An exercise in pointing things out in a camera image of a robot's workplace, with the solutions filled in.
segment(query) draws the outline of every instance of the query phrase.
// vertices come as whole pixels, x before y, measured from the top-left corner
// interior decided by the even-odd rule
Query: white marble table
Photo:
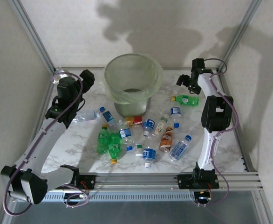
[[[77,75],[81,71],[70,71]],[[95,110],[104,106],[110,110],[116,119],[120,119],[114,104],[104,93],[99,83],[101,70],[92,71],[95,75],[95,84],[84,94],[86,104],[82,110]],[[179,75],[190,74],[189,71],[166,70],[164,71],[163,84],[156,95],[152,97],[151,108],[157,113],[170,112],[171,96],[188,94],[185,86],[177,86]],[[84,123],[72,123],[68,130],[59,138],[49,154],[42,172],[50,172],[62,164],[76,166],[81,173],[179,173],[191,172],[198,160],[204,139],[204,130],[201,126],[201,114],[205,105],[203,92],[199,95],[200,102],[197,107],[180,106],[182,113],[181,132],[174,136],[173,144],[189,134],[192,137],[192,145],[178,162],[172,162],[168,154],[158,150],[157,159],[151,169],[144,167],[142,158],[134,153],[126,152],[122,148],[120,158],[116,165],[110,162],[110,155],[100,155],[96,152],[97,136],[103,122],[98,120]],[[215,156],[215,163],[222,172],[244,172],[242,155],[237,146],[233,132],[223,134]]]

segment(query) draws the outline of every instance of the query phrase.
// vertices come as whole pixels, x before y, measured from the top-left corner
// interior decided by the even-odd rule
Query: blue bottle cap
[[[99,111],[100,111],[100,112],[104,112],[104,111],[105,111],[105,108],[102,106],[101,108],[99,108]]]
[[[185,139],[187,139],[187,140],[191,141],[191,136],[186,135],[186,136],[185,136]]]

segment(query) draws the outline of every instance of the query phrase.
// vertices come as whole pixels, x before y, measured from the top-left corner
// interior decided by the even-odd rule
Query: white bottle cap
[[[151,166],[152,166],[152,163],[150,163],[150,162],[145,163],[145,168],[150,169],[150,168],[151,168]]]
[[[150,134],[150,133],[149,133],[148,131],[144,131],[144,136],[145,136],[145,137],[148,137],[149,134]]]
[[[137,150],[136,151],[136,156],[142,156],[143,155],[143,150]]]

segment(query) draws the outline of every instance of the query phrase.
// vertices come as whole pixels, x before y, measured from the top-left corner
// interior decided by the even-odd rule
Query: plastic bottle
[[[109,132],[108,126],[103,125],[101,131],[98,134],[97,139],[97,152],[99,154],[104,154],[109,150]]]
[[[198,97],[190,97],[186,95],[180,95],[180,96],[173,96],[172,101],[177,101],[181,105],[187,105],[187,106],[197,106],[199,102]]]
[[[164,135],[161,138],[159,150],[168,153],[171,150],[173,141],[173,124],[170,122],[165,130]]]
[[[143,145],[140,143],[136,143],[136,156],[142,156],[144,153]]]
[[[173,118],[174,128],[180,127],[181,109],[180,107],[171,108],[171,118]]]
[[[144,136],[149,137],[150,133],[154,130],[155,122],[151,119],[146,119],[143,123]]]
[[[150,169],[152,163],[155,161],[156,150],[152,146],[148,145],[143,152],[143,159],[145,160],[145,168]]]
[[[165,128],[166,128],[166,123],[168,122],[169,119],[169,115],[168,114],[163,114],[161,119],[159,120],[159,122],[157,123],[154,132],[152,133],[152,135],[154,135],[155,137],[162,137]]]
[[[172,161],[179,160],[185,154],[190,141],[191,141],[191,136],[186,135],[183,140],[179,141],[175,145],[175,147],[170,152],[170,157]]]
[[[127,126],[127,121],[125,120],[119,120],[119,134],[122,139],[122,143],[126,145],[127,151],[130,151],[133,149],[133,137],[130,131],[130,128]]]
[[[113,115],[109,111],[106,111],[104,107],[99,108],[99,111],[100,111],[100,115],[109,124],[111,129],[113,131],[116,131],[117,130],[117,122],[116,122],[115,118],[113,117]]]
[[[112,158],[111,163],[117,164],[117,158],[120,153],[121,148],[121,137],[119,133],[110,134],[110,142],[109,142],[109,154]]]
[[[98,110],[95,111],[79,111],[76,113],[76,117],[73,118],[72,122],[84,122],[88,120],[95,120],[100,117],[100,112]]]

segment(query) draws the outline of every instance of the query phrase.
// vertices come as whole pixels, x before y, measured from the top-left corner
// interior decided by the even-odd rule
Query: green plastic bottle
[[[120,153],[120,147],[121,147],[121,137],[120,134],[112,133],[110,135],[110,142],[109,142],[109,154],[112,158],[111,162],[112,164],[117,164],[117,158]]]
[[[109,150],[109,132],[108,126],[103,125],[101,131],[98,134],[97,139],[97,152],[99,154],[105,154]]]
[[[190,97],[186,95],[180,95],[180,96],[173,96],[172,101],[177,101],[181,105],[187,105],[187,106],[197,106],[199,102],[198,97]]]

